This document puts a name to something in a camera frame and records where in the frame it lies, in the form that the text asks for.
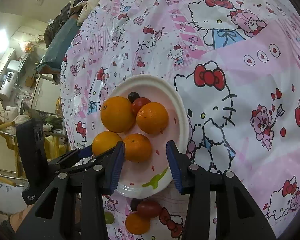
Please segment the person's left hand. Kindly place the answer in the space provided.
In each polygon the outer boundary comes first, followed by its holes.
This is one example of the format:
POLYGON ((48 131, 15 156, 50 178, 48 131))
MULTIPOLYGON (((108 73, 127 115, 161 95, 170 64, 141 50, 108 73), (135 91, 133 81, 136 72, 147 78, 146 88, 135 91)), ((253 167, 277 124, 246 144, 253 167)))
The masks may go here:
POLYGON ((25 208, 23 211, 20 211, 18 213, 14 213, 9 217, 9 223, 13 230, 13 232, 16 232, 27 216, 27 214, 31 211, 31 209, 34 207, 34 205, 29 205, 27 208, 25 208))

